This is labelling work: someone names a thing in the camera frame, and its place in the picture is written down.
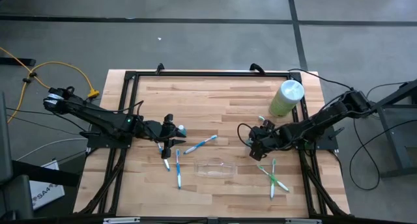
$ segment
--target wooden tabletop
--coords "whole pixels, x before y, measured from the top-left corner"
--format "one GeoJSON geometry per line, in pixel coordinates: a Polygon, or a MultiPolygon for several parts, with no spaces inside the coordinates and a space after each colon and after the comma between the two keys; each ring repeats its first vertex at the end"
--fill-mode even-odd
{"type": "MultiPolygon", "coordinates": [[[[109,70],[101,107],[118,108],[124,72],[109,70]]],[[[181,155],[181,190],[177,187],[175,153],[169,159],[171,172],[168,172],[155,143],[134,139],[124,166],[117,215],[307,217],[298,152],[275,151],[258,162],[249,157],[250,149],[237,137],[238,124],[260,125],[259,115],[277,125],[293,121],[291,114],[276,118],[268,112],[270,101],[283,81],[282,77],[141,77],[136,100],[145,101],[140,109],[145,120],[162,122],[165,115],[172,113],[174,123],[187,129],[187,142],[176,145],[174,150],[179,148],[184,152],[212,135],[218,138],[190,154],[181,155]],[[196,176],[195,161],[210,158],[234,163],[237,167],[234,177],[196,176]],[[290,192],[276,186],[275,198],[270,200],[270,179],[256,165],[271,171],[273,158],[277,160],[275,174],[290,192]]],[[[302,73],[302,82],[308,113],[312,115],[324,104],[320,82],[305,73],[302,73]]],[[[246,139],[248,129],[242,128],[240,132],[246,139]]],[[[75,212],[85,207],[103,183],[108,154],[109,150],[103,148],[87,158],[75,212]]],[[[317,160],[323,186],[339,207],[349,212],[338,162],[323,151],[317,151],[317,160]]],[[[319,210],[315,190],[312,190],[316,210],[319,210]]]]}

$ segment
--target yellow cable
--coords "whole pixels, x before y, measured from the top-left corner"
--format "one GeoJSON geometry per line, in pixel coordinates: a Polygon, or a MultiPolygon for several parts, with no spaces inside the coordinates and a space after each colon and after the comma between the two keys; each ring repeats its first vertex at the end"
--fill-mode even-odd
{"type": "Polygon", "coordinates": [[[91,85],[90,79],[87,77],[87,75],[85,75],[83,73],[83,71],[81,71],[79,68],[77,68],[75,66],[72,66],[71,64],[67,64],[67,63],[63,63],[63,62],[59,62],[59,61],[49,61],[49,62],[45,62],[45,63],[40,64],[40,65],[37,65],[31,71],[35,71],[37,68],[40,68],[40,67],[42,67],[44,65],[47,65],[47,64],[61,64],[61,65],[65,65],[67,67],[70,67],[70,68],[73,68],[73,69],[77,70],[82,76],[84,76],[85,80],[87,81],[87,83],[90,86],[90,89],[94,90],[93,86],[91,85]]]}
{"type": "MultiPolygon", "coordinates": [[[[16,108],[17,110],[19,110],[20,109],[20,106],[22,105],[23,96],[25,95],[25,91],[26,91],[26,86],[27,86],[27,83],[24,83],[23,84],[23,87],[22,87],[22,91],[20,93],[19,104],[18,104],[18,106],[16,108]]],[[[12,116],[7,120],[7,124],[10,123],[10,121],[14,118],[14,116],[16,116],[16,114],[18,114],[18,111],[13,112],[12,116]]]]}
{"type": "MultiPolygon", "coordinates": [[[[22,65],[23,67],[25,67],[26,69],[27,69],[27,71],[29,72],[29,74],[31,74],[32,73],[32,70],[30,70],[28,67],[26,67],[26,65],[24,65],[18,58],[16,58],[14,55],[12,55],[10,52],[8,52],[7,50],[5,50],[5,49],[3,49],[2,47],[0,47],[0,50],[2,50],[2,51],[4,51],[7,55],[10,55],[13,59],[15,59],[20,65],[22,65]]],[[[45,88],[48,88],[49,89],[49,87],[47,86],[47,85],[45,85],[40,79],[38,79],[37,77],[34,77],[38,82],[39,82],[39,84],[41,84],[42,86],[44,86],[45,88]]]]}
{"type": "MultiPolygon", "coordinates": [[[[4,51],[7,55],[10,55],[13,59],[15,59],[19,64],[21,64],[23,67],[25,67],[26,68],[26,70],[29,72],[29,74],[27,75],[27,79],[29,79],[31,76],[30,76],[30,74],[31,73],[33,73],[33,71],[35,71],[37,68],[40,68],[40,67],[42,67],[42,66],[44,66],[44,65],[47,65],[47,64],[61,64],[61,65],[65,65],[65,66],[67,66],[67,67],[70,67],[70,68],[73,68],[73,69],[75,69],[75,70],[77,70],[84,78],[85,78],[85,80],[87,81],[87,83],[89,84],[89,86],[90,86],[90,93],[88,94],[88,98],[94,98],[94,97],[97,97],[100,93],[99,93],[99,91],[96,91],[94,88],[93,88],[93,86],[91,85],[91,82],[90,82],[90,79],[87,77],[87,75],[85,75],[84,73],[83,73],[83,71],[81,71],[79,68],[77,68],[77,67],[75,67],[75,66],[72,66],[71,64],[66,64],[66,63],[63,63],[63,62],[58,62],[58,61],[50,61],[50,62],[45,62],[45,63],[42,63],[42,64],[39,64],[39,65],[37,65],[37,66],[35,66],[34,68],[32,68],[32,69],[29,69],[28,67],[26,67],[26,65],[24,65],[18,58],[16,58],[15,56],[13,56],[10,52],[8,52],[7,50],[5,50],[5,49],[3,49],[2,47],[0,47],[0,50],[2,50],[2,51],[4,51]]],[[[36,76],[34,77],[38,82],[39,82],[39,84],[41,84],[43,87],[45,87],[45,88],[47,88],[47,89],[49,89],[50,87],[49,86],[47,86],[47,85],[45,85],[45,83],[43,83],[39,78],[37,78],[36,76]]],[[[20,99],[19,99],[19,104],[18,104],[18,106],[17,106],[17,108],[16,108],[16,110],[20,110],[20,106],[22,105],[22,102],[23,102],[23,97],[24,97],[24,95],[25,95],[25,91],[26,91],[26,87],[27,87],[27,83],[24,83],[23,84],[23,87],[22,87],[22,91],[21,91],[21,93],[20,93],[20,99]]],[[[18,111],[15,111],[15,112],[13,112],[13,114],[12,114],[12,116],[7,120],[7,124],[13,119],[13,117],[14,116],[16,116],[16,114],[18,113],[18,111]]]]}

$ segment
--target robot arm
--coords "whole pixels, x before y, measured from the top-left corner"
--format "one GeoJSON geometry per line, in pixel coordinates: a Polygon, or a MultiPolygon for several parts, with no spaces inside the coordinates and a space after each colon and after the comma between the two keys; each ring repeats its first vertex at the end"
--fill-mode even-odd
{"type": "MultiPolygon", "coordinates": [[[[164,143],[162,158],[171,156],[170,148],[185,141],[171,139],[185,137],[173,124],[173,115],[168,114],[163,124],[154,120],[143,120],[139,114],[123,113],[123,110],[109,111],[91,104],[74,94],[74,88],[51,88],[44,99],[44,107],[56,115],[71,114],[83,119],[98,128],[97,132],[81,132],[84,137],[99,137],[109,141],[124,141],[131,137],[148,139],[164,143]]],[[[109,144],[109,148],[117,148],[117,143],[109,144]]]]}
{"type": "Polygon", "coordinates": [[[302,122],[284,124],[275,128],[275,124],[265,120],[263,125],[252,128],[249,138],[253,142],[250,156],[260,161],[273,150],[289,150],[294,145],[313,143],[324,131],[345,117],[360,118],[372,114],[371,102],[362,91],[347,91],[336,102],[321,109],[302,122]]]}

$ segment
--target green canister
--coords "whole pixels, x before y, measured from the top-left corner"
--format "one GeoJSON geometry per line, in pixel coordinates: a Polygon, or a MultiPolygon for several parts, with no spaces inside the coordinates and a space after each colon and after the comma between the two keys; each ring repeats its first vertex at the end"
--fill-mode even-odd
{"type": "Polygon", "coordinates": [[[295,80],[284,81],[272,99],[269,113],[275,117],[283,117],[299,103],[303,96],[304,87],[301,83],[295,80]]]}

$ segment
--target transparent plastic cup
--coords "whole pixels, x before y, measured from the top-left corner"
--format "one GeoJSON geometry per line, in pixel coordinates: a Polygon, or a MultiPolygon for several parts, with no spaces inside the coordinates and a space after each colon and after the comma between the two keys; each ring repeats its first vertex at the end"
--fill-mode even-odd
{"type": "Polygon", "coordinates": [[[234,163],[225,163],[220,158],[211,158],[195,161],[194,173],[197,176],[211,178],[233,178],[236,173],[236,166],[234,163]]]}

